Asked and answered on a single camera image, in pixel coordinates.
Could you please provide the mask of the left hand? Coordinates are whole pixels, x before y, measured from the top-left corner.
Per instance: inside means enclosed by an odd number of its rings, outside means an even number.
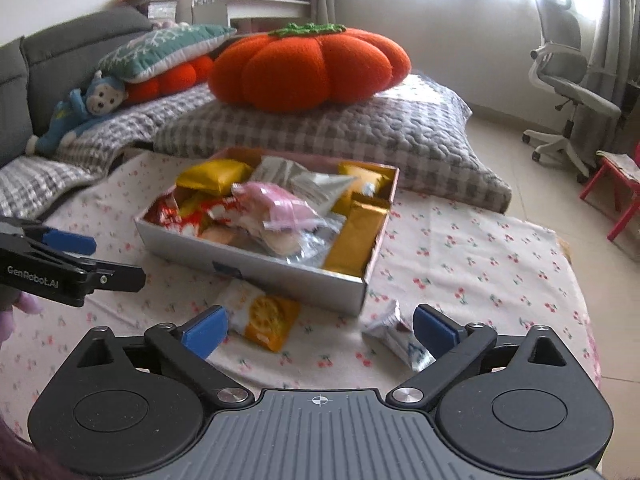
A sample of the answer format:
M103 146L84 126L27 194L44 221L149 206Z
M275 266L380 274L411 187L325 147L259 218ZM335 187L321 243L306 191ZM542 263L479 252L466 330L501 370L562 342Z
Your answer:
M6 342L15 330L14 310L28 315L37 315L42 307L36 296L12 287L1 287L0 292L0 342Z

